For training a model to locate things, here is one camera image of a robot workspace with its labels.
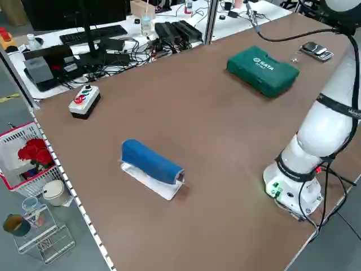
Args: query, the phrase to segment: artificial rose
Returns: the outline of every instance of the artificial rose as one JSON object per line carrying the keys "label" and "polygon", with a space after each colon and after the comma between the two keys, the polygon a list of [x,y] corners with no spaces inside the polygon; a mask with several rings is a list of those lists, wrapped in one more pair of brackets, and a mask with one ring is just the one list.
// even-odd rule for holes
{"label": "artificial rose", "polygon": [[27,142],[27,146],[36,146],[39,150],[46,148],[45,142],[42,139],[34,138]]}
{"label": "artificial rose", "polygon": [[49,165],[52,163],[52,157],[47,149],[39,150],[35,160],[42,165]]}
{"label": "artificial rose", "polygon": [[20,160],[31,160],[32,158],[30,157],[30,155],[27,153],[25,148],[21,148],[18,152],[17,155],[19,157]]}
{"label": "artificial rose", "polygon": [[23,149],[27,152],[30,156],[30,160],[36,160],[36,156],[38,153],[38,148],[36,146],[25,146]]}

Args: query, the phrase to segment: white desk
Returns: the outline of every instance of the white desk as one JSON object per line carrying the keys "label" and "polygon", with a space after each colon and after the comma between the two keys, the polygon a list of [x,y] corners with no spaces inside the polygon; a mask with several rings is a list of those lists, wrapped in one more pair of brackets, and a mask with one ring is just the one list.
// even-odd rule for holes
{"label": "white desk", "polygon": [[[191,25],[195,25],[195,27],[199,31],[201,31],[204,35],[207,18],[208,18],[208,9],[207,9],[208,2],[206,0],[198,0],[196,2],[193,2],[193,11],[196,11],[200,7],[205,7],[205,9],[202,9],[204,12],[204,19],[202,19],[203,17],[200,14],[195,14],[193,17],[191,17],[191,15],[184,14],[183,7],[181,7],[178,10],[177,17],[175,17],[177,9],[183,5],[184,4],[172,6],[171,11],[156,15],[154,23],[161,23],[161,22],[165,22],[165,21],[172,22],[172,21],[185,20],[188,23],[190,23]],[[279,6],[273,5],[266,1],[259,1],[258,3],[251,3],[251,5],[252,5],[253,10],[256,10],[260,14],[265,14],[270,20],[276,20],[280,17],[287,16],[291,13],[288,10],[285,10]],[[245,10],[246,10],[246,8],[244,5],[242,6],[241,9],[234,9],[234,11],[236,11],[236,12],[241,12],[241,11],[245,11]],[[124,27],[124,29],[127,30],[127,32],[128,32],[127,37],[132,37],[132,38],[138,40],[140,45],[143,45],[147,42],[147,39],[146,39],[146,37],[143,37],[140,33],[140,24],[134,24],[135,18],[136,18],[135,16],[128,16],[125,21],[119,21],[119,22],[110,23],[110,24],[102,24],[102,25],[98,25],[97,27],[100,28],[100,27],[107,27],[110,25],[119,24],[122,27]],[[260,19],[260,20],[258,20],[258,22],[259,22],[259,24],[264,24],[264,23],[268,22],[268,20]],[[214,32],[213,32],[213,36],[214,36],[213,39],[217,40],[219,38],[227,37],[229,35],[244,31],[251,27],[252,27],[251,23],[248,20],[245,20],[242,18],[234,19],[234,18],[226,16],[225,20],[220,20],[219,16],[217,16],[217,19],[215,22],[215,27],[214,27]],[[61,30],[61,31],[56,31],[56,32],[40,35],[39,37],[41,37],[44,40],[44,44],[42,47],[46,48],[46,47],[51,47],[51,46],[55,46],[55,45],[61,45],[62,43],[59,38],[61,35],[70,34],[70,33],[74,33],[77,31],[84,31],[84,29],[80,28],[80,27],[79,28],[70,28],[70,29],[65,29],[65,30]],[[150,39],[155,39],[157,36],[156,36],[156,33],[154,32],[151,35],[149,35],[149,37],[150,37]],[[193,43],[192,46],[195,47],[199,44],[201,44],[201,42]],[[132,46],[133,46],[133,44],[131,42],[126,42],[124,49],[130,49],[130,48],[132,48]],[[74,55],[79,54],[80,50],[83,51],[82,53],[85,53],[84,49],[89,50],[87,45],[72,46]],[[54,95],[57,95],[57,94],[60,94],[60,93],[63,93],[65,91],[69,90],[65,86],[57,86],[48,91],[40,92],[38,90],[38,88],[35,86],[35,84],[33,84],[31,82],[31,80],[28,79],[24,73],[25,65],[24,65],[24,57],[23,57],[22,53],[13,53],[13,54],[9,55],[9,58],[13,62],[17,72],[19,73],[20,77],[23,79],[26,87],[28,88],[31,96],[34,99],[46,99],[51,96],[54,96]],[[76,81],[85,82],[86,79],[79,78]],[[80,84],[70,84],[70,85],[72,85],[74,87],[80,86]]]}

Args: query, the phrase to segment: keyboard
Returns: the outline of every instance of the keyboard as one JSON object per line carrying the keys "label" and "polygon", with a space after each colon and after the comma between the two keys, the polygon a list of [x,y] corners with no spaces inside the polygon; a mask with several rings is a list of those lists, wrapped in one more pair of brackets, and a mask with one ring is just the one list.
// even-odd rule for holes
{"label": "keyboard", "polygon": [[[110,38],[126,34],[128,34],[128,32],[120,25],[102,27],[91,30],[91,35],[93,36],[94,41],[100,40],[101,38]],[[61,35],[60,40],[63,44],[69,46],[88,42],[85,32],[76,32],[72,34]]]}

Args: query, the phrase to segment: desk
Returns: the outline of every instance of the desk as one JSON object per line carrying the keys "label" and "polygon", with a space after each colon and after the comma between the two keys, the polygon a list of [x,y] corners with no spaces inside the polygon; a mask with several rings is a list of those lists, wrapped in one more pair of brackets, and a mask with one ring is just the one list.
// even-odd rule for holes
{"label": "desk", "polygon": [[[181,5],[176,5],[176,6],[172,6],[172,10],[168,11],[168,12],[164,12],[159,14],[159,16],[156,16],[155,18],[155,23],[156,22],[164,22],[164,21],[178,21],[178,20],[187,20],[190,24],[195,25],[201,18],[202,16],[200,15],[195,15],[192,18],[190,17],[190,15],[186,15],[183,12],[183,9],[180,8],[179,11],[177,12],[177,17],[175,17],[175,13],[177,11],[177,9],[180,6],[183,6],[184,4]],[[199,7],[207,7],[208,4],[205,0],[198,0],[196,2],[193,3],[193,9],[196,10]],[[260,1],[258,3],[253,4],[252,3],[252,7],[254,10],[257,10],[259,13],[262,14],[266,14],[266,16],[270,19],[270,20],[276,20],[280,17],[289,15],[291,12],[288,10],[285,10],[281,7],[278,7],[276,5],[270,4],[266,1]],[[241,10],[239,11],[245,11],[246,8],[245,6],[242,7]],[[145,37],[142,37],[140,34],[140,24],[134,24],[134,16],[128,16],[127,19],[125,21],[120,21],[117,23],[111,23],[111,24],[103,24],[103,25],[98,25],[97,27],[107,27],[110,25],[121,25],[122,27],[124,27],[127,31],[128,31],[128,36],[135,38],[136,40],[139,41],[140,45],[143,45],[147,42],[147,39]],[[201,32],[205,32],[205,27],[206,27],[206,22],[207,22],[207,18],[205,18],[204,20],[202,20],[201,22],[199,22],[196,25],[196,28],[198,30],[200,30]],[[268,22],[267,19],[262,19],[259,20],[260,24],[266,23]],[[215,25],[215,30],[214,30],[214,39],[217,40],[219,38],[223,38],[229,35],[232,35],[234,33],[246,30],[251,28],[251,24],[249,21],[244,20],[244,19],[233,19],[230,17],[227,17],[226,20],[221,21],[217,18],[216,21],[216,25]],[[64,35],[64,34],[70,34],[70,33],[74,33],[77,31],[84,31],[83,28],[79,27],[77,28],[71,28],[71,29],[66,29],[66,30],[61,30],[61,31],[56,31],[56,32],[52,32],[52,33],[48,33],[48,34],[44,34],[44,35],[40,35],[39,37],[41,37],[44,40],[44,44],[43,47],[51,47],[51,46],[55,46],[55,45],[59,45],[62,44],[60,41],[60,36]],[[198,43],[194,43],[192,44],[193,47],[199,45],[200,42]],[[125,49],[130,49],[134,44],[129,44],[128,47],[125,46]],[[78,49],[79,46],[72,46],[74,54],[78,54]],[[24,57],[21,53],[14,53],[9,55],[9,58],[11,59],[11,61],[14,64],[14,67],[16,68],[17,72],[19,73],[21,79],[23,79],[25,86],[28,88],[31,96],[34,99],[46,99],[49,98],[51,96],[57,95],[59,93],[63,93],[65,91],[68,91],[69,89],[65,86],[58,86],[56,88],[53,88],[49,91],[46,92],[40,92],[38,90],[38,88],[31,82],[30,79],[27,78],[27,76],[24,73]],[[72,84],[72,86],[74,87],[78,87],[79,84]]]}
{"label": "desk", "polygon": [[[292,14],[265,24],[262,32],[283,37],[322,27]],[[230,56],[252,45],[289,62],[308,40],[266,42],[250,29],[103,78],[97,82],[102,100],[86,121],[68,112],[72,93],[42,102],[36,119],[118,270],[283,270],[292,260],[313,228],[274,204],[262,173],[299,128],[349,42],[341,35],[314,35],[335,57],[324,64],[303,58],[297,81],[276,99],[225,67]],[[186,170],[187,185],[172,201],[121,170],[121,143],[128,138]],[[361,143],[359,136],[355,142]],[[361,156],[350,150],[335,169],[355,179]],[[338,182],[331,182],[329,207],[342,195]]]}

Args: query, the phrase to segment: red flowers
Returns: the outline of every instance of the red flowers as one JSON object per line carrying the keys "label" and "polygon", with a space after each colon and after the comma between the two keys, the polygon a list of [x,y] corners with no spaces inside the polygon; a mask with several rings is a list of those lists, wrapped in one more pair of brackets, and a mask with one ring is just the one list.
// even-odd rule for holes
{"label": "red flowers", "polygon": [[24,148],[21,148],[17,155],[20,160],[31,160],[32,164],[41,164],[44,167],[50,167],[53,164],[52,157],[46,148],[42,139],[29,140]]}

